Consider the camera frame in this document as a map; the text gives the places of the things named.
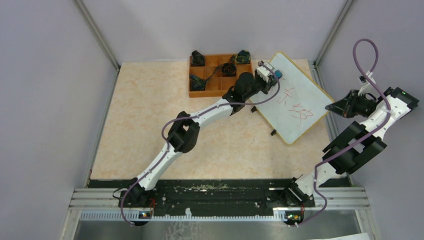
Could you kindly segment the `blue whiteboard eraser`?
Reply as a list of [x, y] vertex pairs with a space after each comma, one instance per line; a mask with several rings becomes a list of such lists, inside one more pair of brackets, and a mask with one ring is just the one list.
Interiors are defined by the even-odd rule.
[[276, 79], [281, 79], [282, 78], [282, 76], [283, 76], [283, 74], [282, 74], [282, 72], [280, 71], [280, 70], [275, 70], [274, 72], [273, 72], [273, 76], [276, 78]]

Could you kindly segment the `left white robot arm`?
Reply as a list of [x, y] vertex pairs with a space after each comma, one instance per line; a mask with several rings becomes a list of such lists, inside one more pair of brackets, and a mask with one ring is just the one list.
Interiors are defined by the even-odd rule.
[[266, 70], [265, 73], [261, 73], [256, 69], [255, 73], [243, 72], [235, 85], [231, 86], [216, 103], [194, 113], [182, 111], [175, 119], [167, 122], [166, 126], [170, 126], [170, 129], [167, 134], [162, 135], [165, 140], [162, 150], [152, 163], [132, 180], [132, 184], [121, 197], [121, 206], [125, 204], [131, 207], [146, 206], [150, 200], [150, 192], [160, 177], [177, 158], [196, 146], [203, 128], [219, 119], [238, 113], [248, 105], [247, 100], [259, 92], [268, 94], [272, 87], [280, 88], [282, 75], [280, 70]]

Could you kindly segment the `left aluminium corner post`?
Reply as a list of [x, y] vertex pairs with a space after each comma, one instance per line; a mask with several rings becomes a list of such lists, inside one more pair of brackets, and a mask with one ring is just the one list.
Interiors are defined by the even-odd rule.
[[95, 19], [93, 18], [92, 14], [90, 13], [88, 7], [84, 3], [83, 0], [73, 0], [72, 1], [75, 5], [75, 7], [80, 12], [83, 20], [88, 26], [88, 29], [90, 30], [91, 34], [95, 38], [97, 44], [99, 45], [100, 49], [106, 56], [106, 58], [109, 60], [111, 65], [115, 68], [116, 71], [119, 71], [121, 69], [121, 65], [118, 63], [118, 60], [107, 41], [106, 37], [102, 33], [101, 29], [99, 28], [98, 24], [96, 23]]

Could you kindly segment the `orange compartment tray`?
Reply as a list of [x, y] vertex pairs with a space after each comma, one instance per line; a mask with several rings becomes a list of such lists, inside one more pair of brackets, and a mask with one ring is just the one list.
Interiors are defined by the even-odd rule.
[[[236, 76], [233, 77], [222, 77], [221, 69], [215, 71], [215, 69], [222, 64], [229, 63], [231, 61], [233, 53], [229, 54], [210, 54], [205, 55], [205, 66], [191, 66], [191, 56], [189, 57], [189, 68], [188, 68], [188, 96], [190, 98], [205, 98], [205, 97], [221, 97], [224, 95], [231, 86], [234, 86], [236, 80], [239, 78], [241, 73], [249, 72], [254, 73], [252, 67], [252, 61], [250, 64], [236, 64]], [[203, 91], [190, 91], [190, 80], [189, 74], [196, 75], [202, 79], [209, 79], [206, 84], [205, 90]]]

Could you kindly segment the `aluminium front rail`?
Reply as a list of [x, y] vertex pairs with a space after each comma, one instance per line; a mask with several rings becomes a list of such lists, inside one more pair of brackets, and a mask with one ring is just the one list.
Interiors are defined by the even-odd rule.
[[362, 187], [321, 187], [300, 207], [274, 207], [267, 216], [192, 216], [190, 209], [179, 216], [155, 216], [148, 207], [124, 207], [111, 188], [77, 188], [72, 194], [65, 223], [60, 235], [63, 240], [75, 237], [80, 221], [135, 222], [277, 222], [287, 228], [298, 226], [292, 219], [295, 213], [305, 216], [303, 224], [316, 220], [327, 212], [353, 211], [362, 233], [371, 240], [380, 238], [372, 221], [371, 206]]

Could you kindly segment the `dark rolled cloth top left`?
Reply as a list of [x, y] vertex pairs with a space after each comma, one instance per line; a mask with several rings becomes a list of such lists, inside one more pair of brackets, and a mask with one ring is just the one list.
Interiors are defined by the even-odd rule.
[[191, 67], [204, 67], [206, 65], [205, 56], [199, 51], [194, 50], [191, 53], [190, 66]]

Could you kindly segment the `dark rolled cloth top right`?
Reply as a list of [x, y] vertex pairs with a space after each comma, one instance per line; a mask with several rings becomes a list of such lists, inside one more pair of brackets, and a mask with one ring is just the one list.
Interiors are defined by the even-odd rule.
[[241, 50], [234, 57], [234, 62], [236, 65], [248, 65], [251, 63], [251, 54], [247, 50]]

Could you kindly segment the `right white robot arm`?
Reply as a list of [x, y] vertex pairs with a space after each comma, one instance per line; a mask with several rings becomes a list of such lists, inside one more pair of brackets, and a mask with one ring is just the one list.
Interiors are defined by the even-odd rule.
[[351, 90], [343, 99], [325, 108], [344, 118], [365, 117], [353, 121], [324, 149], [322, 161], [299, 178], [292, 178], [282, 191], [287, 206], [299, 206], [310, 199], [316, 188], [342, 174], [352, 174], [385, 148], [384, 135], [398, 120], [414, 110], [419, 100], [402, 90], [389, 87], [379, 98]]

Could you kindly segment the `dark rolled cloth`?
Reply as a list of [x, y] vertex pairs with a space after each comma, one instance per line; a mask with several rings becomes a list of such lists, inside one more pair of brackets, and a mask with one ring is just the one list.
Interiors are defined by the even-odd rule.
[[234, 57], [234, 62], [236, 65], [248, 65], [251, 63], [251, 54], [247, 50], [241, 50]]
[[191, 67], [204, 67], [206, 65], [205, 56], [199, 51], [194, 50], [191, 53], [190, 66]]
[[197, 75], [189, 74], [190, 91], [204, 91], [206, 89], [207, 80]]
[[237, 75], [237, 67], [234, 63], [228, 62], [221, 66], [222, 77], [235, 77]]

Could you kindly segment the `right aluminium corner post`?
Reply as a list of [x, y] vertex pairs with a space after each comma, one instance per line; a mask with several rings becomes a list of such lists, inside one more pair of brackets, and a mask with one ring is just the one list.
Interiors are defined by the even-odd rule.
[[316, 60], [313, 61], [313, 65], [317, 68], [321, 62], [323, 61], [324, 57], [326, 56], [329, 48], [331, 47], [333, 41], [335, 40], [338, 32], [340, 31], [340, 28], [342, 27], [342, 24], [344, 23], [347, 15], [351, 11], [351, 8], [356, 3], [356, 0], [345, 0], [344, 4], [342, 5], [342, 8], [338, 14], [338, 16], [335, 19], [335, 22], [333, 23], [329, 34], [327, 35], [322, 47], [320, 48], [320, 51], [318, 52], [318, 55], [316, 57]]

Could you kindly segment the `dark rolled cloth centre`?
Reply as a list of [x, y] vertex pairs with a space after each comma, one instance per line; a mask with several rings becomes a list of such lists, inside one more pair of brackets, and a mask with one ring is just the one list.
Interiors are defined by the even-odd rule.
[[221, 66], [222, 77], [235, 77], [237, 75], [237, 67], [234, 63], [228, 62]]

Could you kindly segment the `yellow framed whiteboard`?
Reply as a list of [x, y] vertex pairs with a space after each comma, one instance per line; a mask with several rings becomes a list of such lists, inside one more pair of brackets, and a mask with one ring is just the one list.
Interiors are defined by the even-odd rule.
[[283, 141], [291, 145], [315, 123], [328, 114], [326, 106], [334, 100], [307, 73], [283, 52], [277, 52], [268, 63], [282, 73], [280, 90], [273, 86], [268, 94], [259, 92], [249, 100]]

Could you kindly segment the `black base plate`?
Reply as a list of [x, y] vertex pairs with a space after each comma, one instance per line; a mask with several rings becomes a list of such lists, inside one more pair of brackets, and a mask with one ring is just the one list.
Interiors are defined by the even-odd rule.
[[153, 190], [134, 197], [129, 193], [124, 207], [149, 208], [159, 216], [182, 216], [189, 209], [194, 217], [271, 216], [273, 208], [301, 206], [289, 197], [282, 179], [161, 179]]

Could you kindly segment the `aluminium corner post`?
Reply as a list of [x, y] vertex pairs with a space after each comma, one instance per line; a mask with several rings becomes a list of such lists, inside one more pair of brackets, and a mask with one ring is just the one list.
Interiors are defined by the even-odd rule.
[[327, 35], [322, 47], [320, 48], [320, 51], [318, 52], [318, 55], [316, 57], [316, 60], [313, 61], [313, 65], [317, 68], [321, 62], [323, 61], [324, 57], [326, 56], [329, 48], [331, 47], [333, 41], [335, 40], [338, 32], [340, 31], [340, 28], [342, 27], [342, 24], [344, 23], [347, 15], [351, 11], [351, 8], [356, 3], [356, 0], [345, 0], [344, 4], [342, 5], [342, 8], [338, 14], [338, 16], [335, 19], [335, 22], [333, 23], [329, 34]]
[[88, 29], [90, 30], [91, 34], [95, 38], [97, 44], [99, 45], [100, 49], [106, 56], [106, 58], [109, 60], [111, 65], [115, 68], [116, 71], [119, 71], [121, 69], [121, 65], [118, 63], [118, 60], [107, 41], [106, 37], [102, 33], [101, 29], [99, 28], [98, 24], [96, 23], [95, 19], [93, 18], [92, 14], [90, 13], [88, 7], [84, 3], [83, 0], [73, 0], [72, 1], [75, 5], [75, 7], [80, 12], [83, 20], [88, 26]]

